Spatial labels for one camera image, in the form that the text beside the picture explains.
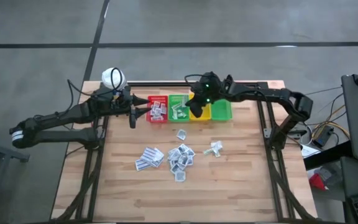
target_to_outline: yellow basket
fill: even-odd
[[[189,100],[194,97],[194,93],[189,94]],[[190,120],[191,121],[207,121],[211,119],[211,104],[208,103],[206,106],[203,107],[203,113],[199,118],[196,118],[196,116],[193,115],[193,113],[190,111]]]

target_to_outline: wooden table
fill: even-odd
[[[83,91],[91,93],[100,82],[85,82]],[[269,88],[283,88],[283,81],[268,81]],[[133,87],[139,97],[188,93],[184,87]],[[87,99],[81,96],[80,102]],[[233,103],[233,120],[227,122],[190,122],[150,124],[145,116],[136,129],[129,128],[127,116],[112,117],[108,132],[95,222],[256,222],[276,221],[272,187],[255,101]],[[287,116],[273,104],[276,121]],[[75,125],[84,128],[87,125]],[[134,162],[146,146],[167,153],[183,143],[176,137],[187,131],[185,144],[195,152],[194,165],[186,168],[186,181],[175,182],[168,162],[159,168],[137,172]],[[221,157],[204,156],[211,141],[221,140]],[[71,143],[68,152],[80,146]],[[78,193],[86,151],[77,151],[66,159],[52,218],[58,217]],[[292,192],[306,210],[316,217],[311,189],[300,148],[287,144],[283,150]],[[285,210],[285,199],[280,198]]]

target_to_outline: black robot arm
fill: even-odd
[[[56,112],[45,116],[34,116],[20,122],[9,130],[12,135],[13,146],[22,149],[32,147],[41,142],[79,142],[86,149],[98,146],[97,133],[98,119],[103,116],[129,115],[129,125],[135,128],[136,119],[150,108],[135,108],[134,106],[148,103],[148,100],[131,95],[129,86],[122,90],[118,98],[106,87],[96,90],[85,102],[73,106],[64,112]],[[91,123],[92,128],[71,131],[45,131],[46,129],[62,126],[64,124]]]
[[[279,103],[287,111],[288,116],[280,126],[275,126],[270,132],[270,146],[272,149],[283,149],[287,134],[299,122],[310,118],[313,101],[302,93],[292,92],[288,89],[261,89],[236,83],[231,75],[223,81],[213,72],[205,73],[198,82],[190,84],[194,97],[186,103],[191,112],[200,117],[202,106],[226,99],[230,102],[244,100],[259,100]]]

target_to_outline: concrete floor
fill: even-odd
[[[0,44],[92,43],[104,0],[0,0]],[[358,42],[358,0],[110,0],[101,35],[111,42]],[[66,79],[81,86],[90,49],[0,49],[0,145],[8,129],[35,114],[64,110]],[[284,80],[303,93],[358,73],[358,47],[98,49],[90,80],[108,67],[128,80],[182,80],[214,71],[238,80]],[[310,123],[341,90],[311,95]],[[346,118],[338,123],[347,127]],[[344,136],[338,132],[341,140]],[[39,144],[12,161],[0,194],[0,223],[49,218],[67,144]],[[339,201],[314,194],[323,220],[343,221]]]

